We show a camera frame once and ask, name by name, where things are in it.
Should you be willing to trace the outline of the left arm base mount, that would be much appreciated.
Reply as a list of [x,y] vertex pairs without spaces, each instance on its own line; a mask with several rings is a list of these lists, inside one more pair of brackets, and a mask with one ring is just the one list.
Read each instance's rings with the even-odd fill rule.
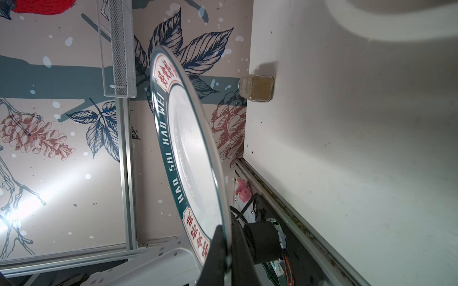
[[256,195],[246,203],[235,199],[230,210],[241,224],[261,284],[326,284],[321,267],[264,197]]

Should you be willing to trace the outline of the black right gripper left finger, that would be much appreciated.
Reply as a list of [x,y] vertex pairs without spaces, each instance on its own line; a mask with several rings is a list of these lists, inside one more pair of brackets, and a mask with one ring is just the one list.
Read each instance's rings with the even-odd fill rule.
[[223,286],[226,271],[227,246],[223,227],[218,225],[197,286]]

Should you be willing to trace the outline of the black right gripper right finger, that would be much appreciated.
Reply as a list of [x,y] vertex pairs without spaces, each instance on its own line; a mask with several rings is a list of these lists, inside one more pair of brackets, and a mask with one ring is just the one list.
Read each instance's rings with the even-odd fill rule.
[[231,286],[260,286],[254,261],[241,224],[231,214],[231,243],[229,250]]

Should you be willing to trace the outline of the green hao shi plate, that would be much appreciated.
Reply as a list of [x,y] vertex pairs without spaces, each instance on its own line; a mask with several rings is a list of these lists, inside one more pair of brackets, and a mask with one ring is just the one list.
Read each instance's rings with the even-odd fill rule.
[[221,228],[229,265],[231,214],[219,153],[190,77],[165,46],[154,48],[151,56],[149,97],[162,162],[193,251],[204,265]]

